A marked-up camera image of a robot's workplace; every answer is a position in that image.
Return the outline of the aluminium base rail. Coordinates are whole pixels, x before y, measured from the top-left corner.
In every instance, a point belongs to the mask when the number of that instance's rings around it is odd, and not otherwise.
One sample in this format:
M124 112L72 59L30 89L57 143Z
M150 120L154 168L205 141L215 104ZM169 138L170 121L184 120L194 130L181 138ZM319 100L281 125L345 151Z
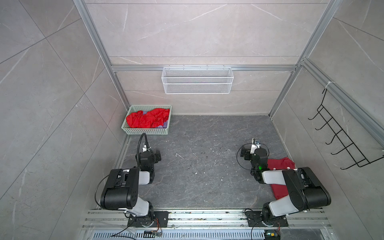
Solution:
M169 212L165 228L128 227L118 211L90 210L78 240L264 240L275 230L281 240L335 240L322 209L286 216L288 227L249 227L244 209L159 209Z

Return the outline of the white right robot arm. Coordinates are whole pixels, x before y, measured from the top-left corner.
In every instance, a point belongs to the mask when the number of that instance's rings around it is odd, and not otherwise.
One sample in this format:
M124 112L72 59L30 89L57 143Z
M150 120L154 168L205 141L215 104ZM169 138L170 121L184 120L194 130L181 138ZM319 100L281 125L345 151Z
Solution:
M288 195L265 203L258 217L249 216L257 224L274 226L286 215L329 206L331 196L314 172L308 168L271 170L268 168L269 150L259 142L242 145L236 156L251 163L249 169L254 179L262 185L285 186Z

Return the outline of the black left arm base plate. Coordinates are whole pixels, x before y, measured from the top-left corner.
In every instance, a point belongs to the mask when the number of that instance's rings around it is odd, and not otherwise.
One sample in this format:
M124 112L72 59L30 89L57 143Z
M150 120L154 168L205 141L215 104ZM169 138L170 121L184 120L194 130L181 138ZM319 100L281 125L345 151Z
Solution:
M128 227L165 228L168 225L168 220L169 212L167 211L155 211L144 217L134 217L130 215L128 217Z

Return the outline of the dark red printed t-shirt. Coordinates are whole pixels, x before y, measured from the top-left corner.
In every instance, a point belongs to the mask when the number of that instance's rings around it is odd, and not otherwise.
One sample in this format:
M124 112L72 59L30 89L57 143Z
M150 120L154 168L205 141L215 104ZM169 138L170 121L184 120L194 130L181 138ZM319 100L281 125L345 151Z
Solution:
M268 159L268 169L277 174L272 174L272 190L277 200L289 195L288 189L285 185L285 180L281 170L296 169L295 163L289 158L283 159Z

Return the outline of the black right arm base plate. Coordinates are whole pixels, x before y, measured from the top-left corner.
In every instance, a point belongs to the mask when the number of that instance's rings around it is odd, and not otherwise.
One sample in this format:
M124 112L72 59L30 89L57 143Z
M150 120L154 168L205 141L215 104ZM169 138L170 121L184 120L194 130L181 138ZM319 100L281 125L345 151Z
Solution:
M253 211L245 209L244 214L247 218L249 227L288 227L285 216L275 217L268 212Z

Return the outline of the green circuit board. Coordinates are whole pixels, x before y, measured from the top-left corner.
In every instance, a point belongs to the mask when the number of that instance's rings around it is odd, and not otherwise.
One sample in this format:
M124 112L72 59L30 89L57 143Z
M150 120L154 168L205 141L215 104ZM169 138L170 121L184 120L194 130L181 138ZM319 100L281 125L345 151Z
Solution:
M265 230L265 240L280 240L281 236L275 230Z

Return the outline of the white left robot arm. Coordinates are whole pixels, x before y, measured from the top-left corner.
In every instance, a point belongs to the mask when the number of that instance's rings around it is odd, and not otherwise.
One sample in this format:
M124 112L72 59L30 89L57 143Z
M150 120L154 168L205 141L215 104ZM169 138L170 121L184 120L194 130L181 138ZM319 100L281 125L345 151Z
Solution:
M100 197L102 209L126 211L133 217L153 221L153 205L139 197L139 186L148 185L155 178L155 164L161 161L160 151L146 151L136 155L138 167L113 169Z

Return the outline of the bright red t-shirt in basket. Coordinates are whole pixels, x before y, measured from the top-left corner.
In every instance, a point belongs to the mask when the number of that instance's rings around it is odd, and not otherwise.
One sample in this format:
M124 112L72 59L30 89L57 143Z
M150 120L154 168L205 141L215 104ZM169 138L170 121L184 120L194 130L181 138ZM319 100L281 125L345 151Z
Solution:
M170 112L170 109L162 108L156 108L148 112L138 111L129 114L126 117L126 121L130 128L164 129L168 126Z

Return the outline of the light green perforated plastic basket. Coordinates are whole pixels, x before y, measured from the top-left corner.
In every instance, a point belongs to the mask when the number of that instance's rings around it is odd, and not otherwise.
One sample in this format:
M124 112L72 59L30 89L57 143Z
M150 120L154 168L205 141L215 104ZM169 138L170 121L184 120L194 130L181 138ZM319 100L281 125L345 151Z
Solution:
M128 113L126 117L131 113L136 113L138 111L151 111L156 108L162 108L162 109L170 109L170 116L168 120L168 126L164 129L140 129L140 128L130 128L127 124L126 118L123 121L122 124L122 130L126 132L127 135L141 135L142 133L146 133L147 135L167 135L170 128L170 119L171 119L171 113L172 113L172 106L171 105L132 105L130 106Z

